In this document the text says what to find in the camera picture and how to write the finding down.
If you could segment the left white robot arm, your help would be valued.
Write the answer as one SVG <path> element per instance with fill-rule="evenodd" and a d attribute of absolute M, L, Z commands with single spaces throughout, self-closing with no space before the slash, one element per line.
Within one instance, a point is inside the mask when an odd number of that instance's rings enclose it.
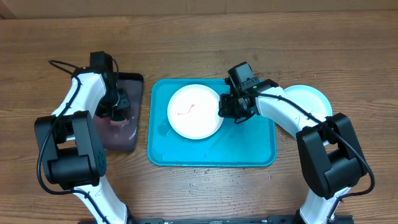
<path fill-rule="evenodd" d="M 106 154 L 93 122 L 105 94 L 99 73 L 73 74 L 62 104 L 35 121 L 37 178 L 49 194 L 76 195 L 97 223 L 135 223 L 105 176 Z"/>

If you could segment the green and pink sponge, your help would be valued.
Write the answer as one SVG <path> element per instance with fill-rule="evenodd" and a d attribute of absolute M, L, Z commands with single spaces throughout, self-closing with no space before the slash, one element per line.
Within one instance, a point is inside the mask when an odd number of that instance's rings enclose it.
<path fill-rule="evenodd" d="M 124 119 L 124 120 L 120 120 L 120 121 L 114 121 L 114 120 L 110 120 L 110 125 L 112 126 L 124 126 L 125 124 L 128 124 L 128 120 Z"/>

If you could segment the light blue plate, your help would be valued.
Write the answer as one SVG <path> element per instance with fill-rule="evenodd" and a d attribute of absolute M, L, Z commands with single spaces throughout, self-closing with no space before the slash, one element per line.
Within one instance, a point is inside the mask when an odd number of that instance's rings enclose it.
<path fill-rule="evenodd" d="M 319 90 L 307 85 L 294 85 L 284 89 L 289 100 L 306 112 L 332 116 L 333 111 L 327 97 Z"/>

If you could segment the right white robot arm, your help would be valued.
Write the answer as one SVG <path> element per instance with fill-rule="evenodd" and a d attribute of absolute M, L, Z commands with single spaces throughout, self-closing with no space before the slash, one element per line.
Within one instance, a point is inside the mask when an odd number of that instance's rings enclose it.
<path fill-rule="evenodd" d="M 316 114 L 296 103 L 272 80 L 245 82 L 225 78 L 229 93 L 220 96 L 218 114 L 236 124 L 254 115 L 269 118 L 296 138 L 303 177 L 309 187 L 293 215 L 270 215 L 267 223 L 353 223 L 336 215 L 339 204 L 365 175 L 372 175 L 353 125 L 343 113 Z"/>

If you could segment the white plate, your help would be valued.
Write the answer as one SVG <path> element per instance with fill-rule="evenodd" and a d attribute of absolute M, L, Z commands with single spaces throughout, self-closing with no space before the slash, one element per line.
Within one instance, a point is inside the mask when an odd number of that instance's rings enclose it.
<path fill-rule="evenodd" d="M 176 133 L 187 139 L 205 139 L 221 127 L 220 96 L 205 85 L 192 84 L 177 90 L 167 107 L 167 118 Z"/>

